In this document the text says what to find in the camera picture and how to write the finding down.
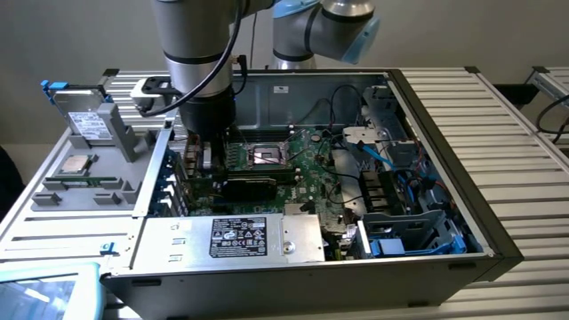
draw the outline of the circuit board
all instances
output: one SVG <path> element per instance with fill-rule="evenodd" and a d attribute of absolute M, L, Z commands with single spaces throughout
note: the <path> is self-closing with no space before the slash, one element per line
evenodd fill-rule
<path fill-rule="evenodd" d="M 319 141 L 313 142 L 311 136 L 318 135 Z M 263 169 L 290 167 L 299 169 L 299 180 L 293 184 L 278 185 L 275 198 L 262 203 L 234 203 L 226 205 L 226 211 L 214 210 L 215 203 L 219 202 L 218 196 L 210 195 L 195 201 L 195 207 L 190 210 L 190 216 L 222 215 L 230 211 L 233 214 L 258 214 L 258 213 L 283 213 L 286 204 L 302 204 L 311 199 L 314 202 L 315 214 L 319 217 L 321 226 L 327 231 L 345 231 L 343 222 L 338 223 L 338 216 L 343 212 L 342 205 L 335 205 L 327 201 L 327 193 L 334 202 L 341 202 L 339 190 L 331 191 L 337 183 L 337 177 L 329 174 L 315 162 L 314 157 L 318 153 L 327 158 L 330 146 L 327 140 L 322 138 L 322 132 L 315 129 L 303 129 L 286 144 L 287 160 L 283 164 L 265 164 Z M 231 143 L 227 146 L 227 152 L 233 157 L 233 168 L 246 169 L 250 150 L 247 143 Z"/>

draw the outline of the warning label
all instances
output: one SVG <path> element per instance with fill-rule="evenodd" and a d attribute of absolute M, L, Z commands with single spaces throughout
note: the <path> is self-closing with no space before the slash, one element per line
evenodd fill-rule
<path fill-rule="evenodd" d="M 69 112 L 69 118 L 86 140 L 110 140 L 105 122 L 94 112 Z"/>
<path fill-rule="evenodd" d="M 266 218 L 213 219 L 211 258 L 266 255 Z"/>

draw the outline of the robotic arm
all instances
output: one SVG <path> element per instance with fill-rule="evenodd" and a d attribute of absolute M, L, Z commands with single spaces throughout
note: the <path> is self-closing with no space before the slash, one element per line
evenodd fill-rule
<path fill-rule="evenodd" d="M 277 69 L 314 67 L 314 54 L 357 63 L 378 30 L 370 0 L 151 0 L 151 4 L 170 79 L 149 78 L 140 90 L 142 97 L 177 99 L 170 104 L 159 99 L 163 107 L 137 103 L 140 114 L 151 117 L 179 107 L 182 124 L 202 141 L 214 139 L 234 122 L 229 58 L 243 17 L 274 6 Z"/>

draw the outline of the white wall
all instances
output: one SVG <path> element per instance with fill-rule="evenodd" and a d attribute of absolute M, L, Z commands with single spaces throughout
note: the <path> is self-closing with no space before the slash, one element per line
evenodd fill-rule
<path fill-rule="evenodd" d="M 109 67 L 163 69 L 149 1 L 0 1 L 0 143 L 58 138 L 64 124 L 41 94 L 42 79 L 93 83 Z M 569 65 L 567 0 L 374 2 L 382 23 L 362 67 L 475 65 L 491 81 L 519 82 L 531 65 Z M 234 53 L 249 52 L 250 22 Z M 270 62 L 270 26 L 263 12 L 255 67 Z"/>

